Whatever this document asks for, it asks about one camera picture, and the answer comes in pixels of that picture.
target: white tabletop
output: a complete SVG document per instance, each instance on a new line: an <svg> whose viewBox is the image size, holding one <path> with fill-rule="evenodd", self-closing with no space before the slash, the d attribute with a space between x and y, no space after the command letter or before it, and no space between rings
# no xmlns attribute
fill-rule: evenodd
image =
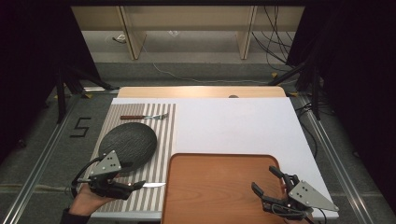
<svg viewBox="0 0 396 224"><path fill-rule="evenodd" d="M267 154L332 200L289 98L115 98L113 105L176 104L173 153ZM325 211L327 218L338 213ZM161 213L95 213L92 217L156 219ZM315 210L314 218L323 215Z"/></svg>

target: cable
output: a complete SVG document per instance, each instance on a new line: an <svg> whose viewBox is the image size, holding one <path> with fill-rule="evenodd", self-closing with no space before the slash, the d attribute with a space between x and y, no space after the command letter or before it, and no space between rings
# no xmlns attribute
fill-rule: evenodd
<svg viewBox="0 0 396 224"><path fill-rule="evenodd" d="M280 208L280 209L285 209L289 212L293 212L293 213L289 213L289 214L284 214L284 213L278 213L275 209ZM286 206L282 206L276 203L271 204L271 210L275 215L278 215L280 217L294 217L294 216L304 216L304 212L299 211L299 210L295 210Z"/></svg>
<svg viewBox="0 0 396 224"><path fill-rule="evenodd" d="M93 159L93 160L91 160L90 162L88 162L79 172L78 172L78 174L76 175L76 177L74 178L74 180L72 181L72 186L70 187L70 190L71 190L71 192L72 192L72 194L73 194L73 197L75 197L76 198L76 196L77 196L77 184L78 184L78 179L79 179L79 177L82 175L82 173L84 173L87 169L88 169L88 167L90 167L92 164L94 164L95 162L97 162L97 161L101 161L103 159L103 157L97 157L97 158L95 158L95 159Z"/></svg>
<svg viewBox="0 0 396 224"><path fill-rule="evenodd" d="M72 192L71 187L64 188L64 195L68 196L69 199L74 200L74 196L71 192Z"/></svg>
<svg viewBox="0 0 396 224"><path fill-rule="evenodd" d="M268 14L268 11L267 11L267 8L266 8L266 7L264 7L264 11L265 11L265 14L266 14L266 16L267 16L267 18L268 18L268 21L269 21L270 24L271 24L271 27L273 28L273 32L271 33L271 39L272 39L272 36L273 36L274 34L276 34L278 42L281 43L281 44L284 46L283 41L282 41L282 39L280 38L279 33L277 32L277 14L278 14L278 12L279 12L279 7L278 7L278 6L275 6L275 7L274 7L274 14L275 14L275 22L274 22L274 23L272 22L272 20L271 20L269 14ZM287 60L287 58L286 58L286 56L285 56L285 54L284 54L284 52L283 52L283 49L282 49L282 47L281 47L280 44L279 44L279 48L280 48L280 51L281 51L282 54L283 54L283 57L285 58L285 60Z"/></svg>
<svg viewBox="0 0 396 224"><path fill-rule="evenodd" d="M288 35L288 37L290 38L291 42L293 42L293 38L291 38L291 36L289 35L289 32L286 32L286 35Z"/></svg>
<svg viewBox="0 0 396 224"><path fill-rule="evenodd" d="M274 44L280 44L280 45L283 45L283 46L285 46L285 47L291 48L290 45L283 44L283 43L279 43L279 42L276 42L276 41L273 40L273 39L270 39L270 37L268 37L263 31L262 31L262 35L263 35L266 39L268 39L269 41L272 41Z"/></svg>
<svg viewBox="0 0 396 224"><path fill-rule="evenodd" d="M314 145L315 145L315 147L314 147L314 159L316 159L317 155L318 155L318 142L315 139L315 136L311 132L309 132L308 128L301 122L301 116L303 114L305 114L306 112L308 112L309 110L311 110L311 108L312 108L312 104L308 103L308 104L304 105L301 108L295 109L295 111L296 112L300 111L299 115L297 116L297 119L300 122L301 126L306 130L306 132L311 136L312 140L314 141Z"/></svg>
<svg viewBox="0 0 396 224"><path fill-rule="evenodd" d="M254 35L253 32L252 32L252 35L256 39L256 42L259 44L259 46L266 52L266 60L267 60L268 65L270 65L270 67L273 68L274 70L281 71L281 72L289 72L289 70L283 70L283 69L279 69L279 68L273 67L268 61L268 54L273 56L274 58L278 59L279 61L281 61L284 64L286 64L286 61L284 61L283 59L279 58L271 50L269 50L267 47L265 47L264 44L257 38L257 36Z"/></svg>
<svg viewBox="0 0 396 224"><path fill-rule="evenodd" d="M0 189L14 190L22 188L22 184L0 184ZM35 190L44 192L64 191L64 188L57 188L48 185L35 185Z"/></svg>
<svg viewBox="0 0 396 224"><path fill-rule="evenodd" d="M149 55L149 53L147 52L146 48L143 46L142 47L143 50ZM180 80L187 80L187 81L194 81L194 82L198 82L198 83L217 83L217 82L224 82L224 83L243 83L243 82L252 82L252 83L259 83L259 84L268 84L268 82L263 82L263 81L255 81L255 80L236 80L236 81L232 81L232 80L213 80L213 81L203 81L203 80L198 80L195 78L190 78L190 77L178 77L176 75L174 75L171 72L167 72L167 71L163 71L160 68L158 68L158 66L155 63L152 63L152 65L155 67L155 69L157 69L157 71L170 75L171 77L180 79Z"/></svg>
<svg viewBox="0 0 396 224"><path fill-rule="evenodd" d="M318 210L323 214L323 217L324 217L324 224L327 224L326 214L324 214L323 210L321 210L320 208L318 208Z"/></svg>

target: wooden tray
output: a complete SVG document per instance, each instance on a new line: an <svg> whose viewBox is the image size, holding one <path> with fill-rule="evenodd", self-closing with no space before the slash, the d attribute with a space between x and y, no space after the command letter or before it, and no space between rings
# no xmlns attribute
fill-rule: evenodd
<svg viewBox="0 0 396 224"><path fill-rule="evenodd" d="M268 155L175 154L169 164L162 224L271 224L281 217L262 211L251 189L280 199L281 180L269 172L279 167Z"/></svg>

